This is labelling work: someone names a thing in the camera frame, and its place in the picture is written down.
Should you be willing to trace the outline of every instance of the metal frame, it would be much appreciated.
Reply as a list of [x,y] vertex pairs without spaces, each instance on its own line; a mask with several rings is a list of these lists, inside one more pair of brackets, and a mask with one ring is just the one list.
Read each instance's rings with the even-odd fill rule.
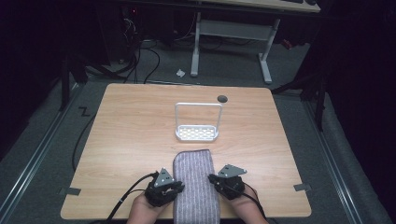
[[321,153],[323,159],[325,160],[326,166],[329,170],[330,177],[332,178],[332,182],[334,183],[334,187],[338,193],[341,204],[344,206],[344,210],[346,211],[346,216],[349,219],[349,223],[363,223],[361,219],[361,214],[359,213],[359,209],[357,208],[350,193],[349,187],[347,186],[347,183],[338,168],[337,162],[335,161],[334,155],[332,154],[332,151],[327,144],[326,138],[323,132],[318,129],[318,126],[314,121],[315,113],[312,105],[307,101],[302,101],[302,103],[321,144]]
[[56,115],[55,120],[49,126],[49,129],[45,133],[43,139],[41,140],[40,144],[38,145],[35,153],[33,154],[32,158],[29,160],[27,165],[25,166],[24,170],[18,177],[17,182],[15,183],[14,187],[12,188],[11,192],[8,194],[7,198],[4,200],[3,204],[0,207],[0,223],[7,223],[9,218],[11,217],[14,209],[16,208],[18,202],[20,201],[23,193],[26,191],[27,187],[29,186],[30,182],[32,181],[35,173],[37,172],[38,168],[40,167],[41,162],[47,155],[47,152],[50,150],[50,143],[52,138],[59,130],[64,117],[66,116],[68,110],[70,109],[72,103],[77,99],[79,94],[82,91],[83,86],[75,84],[72,89],[72,97],[71,101],[65,106],[63,110],[60,110]]
[[280,19],[276,19],[272,26],[242,24],[227,21],[201,20],[201,13],[198,12],[195,25],[194,51],[192,53],[191,61],[191,76],[198,76],[200,35],[218,35],[267,41],[263,53],[259,54],[259,62],[262,67],[262,76],[264,77],[264,82],[267,84],[271,84],[271,74],[268,69],[268,64],[266,60],[268,57],[268,53],[270,52],[271,46],[274,42],[279,23]]

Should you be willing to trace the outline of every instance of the black wire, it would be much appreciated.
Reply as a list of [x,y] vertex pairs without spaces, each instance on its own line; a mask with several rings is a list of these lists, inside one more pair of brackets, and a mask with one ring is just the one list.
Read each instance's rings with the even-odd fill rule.
[[131,71],[128,73],[128,75],[125,77],[125,79],[124,79],[123,83],[126,83],[126,82],[128,81],[128,78],[129,78],[129,76],[132,74],[132,72],[133,72],[133,71],[135,71],[135,72],[136,72],[136,67],[137,67],[137,63],[138,63],[138,61],[137,61],[137,59],[136,59],[136,56],[135,56],[135,55],[134,55],[134,61],[135,61],[135,65],[134,65],[134,67],[131,69]]
[[128,195],[132,194],[133,192],[137,192],[137,191],[145,191],[145,189],[134,189],[131,192],[129,192]]
[[137,84],[137,65],[138,65],[139,62],[140,62],[140,55],[141,55],[141,53],[140,53],[141,48],[140,48],[140,47],[139,47],[139,51],[138,51],[138,54],[137,54],[136,69],[134,70],[134,84]]
[[[128,65],[126,65],[125,67],[123,67],[123,68],[121,68],[120,70],[117,70],[117,71],[114,71],[114,72],[112,72],[113,74],[121,74],[121,73],[124,73],[124,72],[126,72],[126,71],[128,71],[130,68],[133,68],[134,67],[134,59],[132,58],[131,59],[131,61],[128,63]],[[92,74],[92,75],[95,75],[95,76],[102,76],[102,75],[104,75],[104,73],[102,73],[102,72],[95,72],[95,71],[92,71],[90,68],[88,68],[88,67],[85,67],[85,71],[87,72],[87,73],[89,73],[89,74]]]
[[238,42],[232,41],[230,38],[225,38],[224,39],[224,42],[226,42],[228,44],[237,45],[237,46],[245,46],[245,45],[257,42],[257,40],[253,40],[253,39],[249,39],[249,40],[245,40],[245,41],[246,42],[244,42],[244,43],[238,43]]
[[[174,41],[174,43],[175,43],[176,45],[178,45],[178,46],[181,46],[181,47],[189,47],[189,46],[192,46],[192,45],[195,44],[194,39],[193,39],[193,40],[189,40],[189,39],[191,39],[192,37],[195,37],[195,35],[186,36],[186,37],[184,37],[183,39],[177,39],[177,40]],[[179,43],[179,42],[183,42],[183,41],[185,41],[185,42],[189,41],[189,43],[188,43],[188,44],[180,44],[180,43]]]
[[93,119],[96,117],[96,114],[94,114],[90,121],[88,121],[88,123],[85,125],[84,129],[81,131],[81,133],[79,134],[78,140],[76,142],[75,148],[73,149],[73,156],[72,156],[72,166],[73,166],[73,171],[75,172],[77,169],[76,166],[76,162],[75,162],[75,157],[76,157],[76,151],[77,151],[77,147],[79,144],[79,141],[81,141],[82,135],[85,133],[85,131],[87,130],[88,126],[90,125],[90,123],[93,121]]
[[142,180],[149,178],[149,177],[154,177],[156,174],[158,173],[152,173],[149,175],[145,175],[143,177],[141,177],[140,179],[138,179],[122,196],[122,198],[120,198],[120,200],[117,202],[116,206],[114,206],[113,211],[111,211],[110,215],[108,216],[106,223],[110,223],[111,219],[113,219],[114,215],[116,215],[117,210],[119,210],[120,206],[122,205],[122,203],[125,201],[125,199],[128,197],[128,195],[130,195],[134,189],[134,187],[136,187],[136,185],[138,185]]
[[265,215],[264,210],[262,209],[262,205],[259,203],[258,200],[254,199],[253,197],[251,197],[250,195],[248,195],[248,194],[246,194],[246,193],[244,193],[244,192],[241,193],[241,192],[239,192],[238,190],[233,189],[233,188],[231,188],[231,187],[228,186],[228,185],[224,185],[224,187],[227,188],[227,189],[230,189],[230,190],[232,190],[232,191],[234,191],[234,192],[236,192],[236,193],[240,193],[240,194],[244,195],[245,197],[249,198],[251,201],[253,201],[253,202],[257,205],[257,207],[259,208],[260,213],[262,213],[262,216],[264,217],[264,219],[265,219],[265,220],[267,219],[267,216]]
[[200,47],[201,49],[206,49],[206,50],[216,50],[216,49],[219,49],[219,48],[222,46],[223,40],[224,40],[224,38],[221,37],[221,36],[210,36],[210,37],[212,37],[212,38],[210,38],[209,36],[203,36],[203,37],[205,37],[206,40],[210,40],[210,39],[219,39],[218,45],[215,46],[214,48],[205,48],[205,47],[203,47],[201,44],[199,45],[199,47]]
[[[257,192],[254,190],[254,188],[251,187],[249,184],[247,184],[247,183],[245,183],[245,182],[243,182],[243,183],[244,183],[246,186],[250,187],[251,190],[253,190],[253,193],[254,193],[254,195],[255,195],[256,198],[257,198],[257,202],[258,202],[259,204],[261,204],[261,203],[260,203],[260,200],[259,200],[259,195],[257,195]],[[267,219],[267,220],[272,220],[272,221],[274,221],[275,224],[279,224],[274,218],[267,218],[265,215],[264,215],[264,217],[265,217],[265,219]]]
[[195,12],[195,13],[194,13],[194,16],[192,17],[192,22],[191,22],[191,26],[190,26],[189,31],[187,31],[187,33],[186,33],[185,35],[183,35],[182,37],[176,38],[174,41],[178,41],[178,40],[182,40],[182,39],[185,39],[185,38],[189,38],[189,37],[194,36],[194,35],[190,35],[190,33],[191,33],[191,31],[192,31],[192,28],[193,28],[194,25],[196,24],[196,22],[195,22],[196,18],[197,18],[197,12]]
[[155,66],[155,68],[146,76],[145,80],[143,81],[143,84],[146,84],[146,82],[149,79],[149,76],[151,76],[151,74],[153,74],[154,71],[157,70],[158,66],[160,65],[160,55],[157,52],[155,52],[154,50],[152,50],[152,49],[145,49],[145,50],[149,50],[149,51],[155,53],[157,55],[157,57],[158,57],[158,62],[157,62],[157,65]]

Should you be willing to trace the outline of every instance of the table leg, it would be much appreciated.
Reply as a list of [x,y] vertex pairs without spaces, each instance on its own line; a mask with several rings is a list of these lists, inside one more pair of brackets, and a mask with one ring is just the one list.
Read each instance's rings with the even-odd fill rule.
[[197,22],[195,25],[195,44],[194,44],[194,52],[192,54],[192,63],[191,63],[192,77],[198,76],[200,33],[201,33],[201,12],[197,12]]
[[279,26],[279,23],[280,23],[280,19],[276,19],[274,22],[274,25],[271,29],[270,35],[268,37],[265,51],[264,51],[264,53],[259,54],[260,65],[262,66],[262,75],[264,76],[264,82],[267,84],[271,84],[272,79],[271,79],[271,74],[268,69],[268,64],[267,64],[266,60],[268,57],[268,53],[270,52],[271,46],[274,42],[274,38],[275,38],[277,27]]

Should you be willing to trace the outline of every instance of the metal bracket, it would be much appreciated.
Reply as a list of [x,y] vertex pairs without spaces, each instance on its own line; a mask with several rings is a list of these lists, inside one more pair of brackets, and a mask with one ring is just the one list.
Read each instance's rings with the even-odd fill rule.
[[244,175],[248,171],[230,164],[225,165],[219,172],[218,176],[223,178],[230,178],[238,175]]
[[155,180],[154,187],[158,188],[175,182],[175,179],[169,175],[165,168],[162,168]]
[[59,190],[58,194],[60,194],[60,195],[70,194],[70,195],[76,195],[76,196],[78,196],[80,192],[81,192],[81,189],[61,188],[61,189]]
[[311,186],[309,184],[299,184],[299,185],[294,185],[294,189],[296,191],[300,191],[300,190],[305,190],[305,192],[311,190]]

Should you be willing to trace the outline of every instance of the gray towel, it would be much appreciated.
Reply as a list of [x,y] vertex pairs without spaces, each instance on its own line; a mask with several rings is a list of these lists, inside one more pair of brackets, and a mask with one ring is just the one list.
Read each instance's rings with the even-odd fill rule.
[[174,178],[185,188],[175,199],[175,224],[219,224],[219,196],[207,178],[214,173],[209,149],[176,155]]

